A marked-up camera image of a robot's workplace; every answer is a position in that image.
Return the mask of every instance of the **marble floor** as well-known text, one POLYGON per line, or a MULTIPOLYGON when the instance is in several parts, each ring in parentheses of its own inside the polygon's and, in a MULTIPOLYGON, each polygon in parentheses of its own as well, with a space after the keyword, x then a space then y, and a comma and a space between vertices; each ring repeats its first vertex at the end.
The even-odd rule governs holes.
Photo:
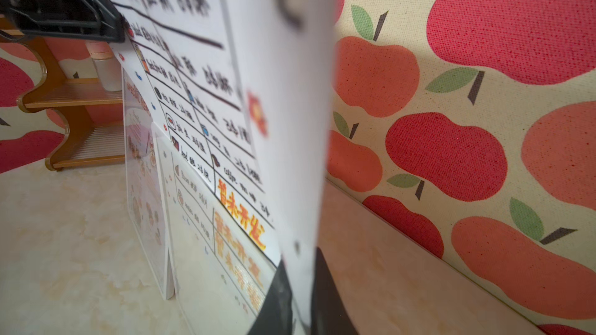
POLYGON ((189 334, 160 296, 125 182, 123 165, 0 174, 0 334, 189 334))

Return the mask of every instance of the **apple stem print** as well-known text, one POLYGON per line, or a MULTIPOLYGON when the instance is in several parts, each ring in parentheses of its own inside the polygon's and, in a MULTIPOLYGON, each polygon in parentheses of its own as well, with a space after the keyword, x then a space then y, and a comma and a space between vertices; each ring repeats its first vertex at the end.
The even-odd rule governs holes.
POLYGON ((331 131, 327 171, 352 190, 373 190, 383 178, 381 160, 370 148, 351 141, 358 123, 350 131, 346 120, 338 112, 333 112, 333 120, 339 132, 331 131))
POLYGON ((470 100, 473 105, 476 102, 476 97, 481 89, 484 74, 484 71, 479 71, 474 68, 451 69, 433 79, 432 82, 428 83, 428 86, 426 86, 425 89, 434 93, 453 92, 474 80, 470 93, 468 93, 468 100, 470 100))
POLYGON ((377 27, 374 29, 373 22, 367 11, 362 7, 352 6, 352 20, 354 21, 354 26, 360 36, 367 40, 377 41, 388 13, 389 11, 386 11, 379 16, 377 27))
POLYGON ((516 223, 518 229, 533 240, 539 241, 542 244, 549 244, 556 240, 569 235, 577 229, 559 228, 542 238, 544 235, 544 227, 542 226, 542 220, 534 210, 523 203, 522 201, 511 198, 509 202, 509 212, 513 222, 516 223))
POLYGON ((416 193, 414 195, 418 200, 420 200, 420 196, 422 195, 422 190, 424 188, 424 180, 417 178, 414 175, 410 174, 399 174, 387 179, 387 182, 393 186, 397 186, 399 188, 412 188, 414 185, 418 184, 416 188, 416 193))

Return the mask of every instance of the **orange apple print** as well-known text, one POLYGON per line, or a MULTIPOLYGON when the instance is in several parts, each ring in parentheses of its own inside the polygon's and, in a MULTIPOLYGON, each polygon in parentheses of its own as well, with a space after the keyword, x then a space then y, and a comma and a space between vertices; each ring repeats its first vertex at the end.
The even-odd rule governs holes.
POLYGON ((363 39, 345 37, 337 43, 335 91, 349 106, 360 106, 378 118, 406 106, 420 79, 416 57, 407 48, 367 41, 377 41, 387 14, 379 17, 375 28, 364 9, 352 6, 354 25, 363 39))
POLYGON ((524 138, 521 160, 551 196, 596 211, 596 101, 537 120, 524 138))
MULTIPOLYGON (((596 318, 596 272, 533 242, 542 237, 542 222, 529 206, 511 199, 510 211, 525 235, 486 217, 468 217, 453 227, 451 243, 468 268, 537 313, 596 318)), ((555 242, 573 231, 559 228, 540 243, 555 242)))
POLYGON ((339 132, 331 131, 327 171, 352 190, 373 190, 383 177, 381 160, 368 147, 350 141, 358 123, 349 131, 345 119, 339 113, 333 112, 333 118, 339 132))

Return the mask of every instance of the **plastic bottle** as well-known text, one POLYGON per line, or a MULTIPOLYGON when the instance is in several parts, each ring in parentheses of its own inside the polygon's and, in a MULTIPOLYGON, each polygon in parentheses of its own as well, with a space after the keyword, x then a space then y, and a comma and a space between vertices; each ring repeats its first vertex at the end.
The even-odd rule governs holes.
POLYGON ((115 58, 108 43, 104 41, 85 41, 91 55, 101 86, 106 91, 122 91, 122 67, 115 58))

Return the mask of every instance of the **menu board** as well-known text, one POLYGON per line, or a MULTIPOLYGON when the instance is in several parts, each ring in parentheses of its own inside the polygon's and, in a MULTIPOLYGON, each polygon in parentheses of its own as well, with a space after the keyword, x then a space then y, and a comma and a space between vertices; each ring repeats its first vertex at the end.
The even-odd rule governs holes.
MULTIPOLYGON (((205 230, 215 215, 271 266, 283 252, 294 304, 309 325, 333 0, 111 1, 127 33, 124 43, 111 45, 115 54, 150 101, 158 129, 202 181, 205 199, 216 204, 211 214, 183 209, 186 220, 197 222, 211 253, 221 234, 211 232, 211 241, 205 230)), ((193 191, 180 182, 176 194, 193 191)), ((266 293, 267 284, 258 286, 266 293)), ((250 293, 241 296, 256 310, 250 293)))
POLYGON ((147 106, 134 81, 128 73, 122 74, 128 211, 161 295, 168 299, 174 294, 174 286, 168 263, 166 213, 151 131, 153 119, 150 106, 147 106))
POLYGON ((176 300, 192 332, 245 334, 275 267, 197 171, 155 130, 168 208, 176 300))

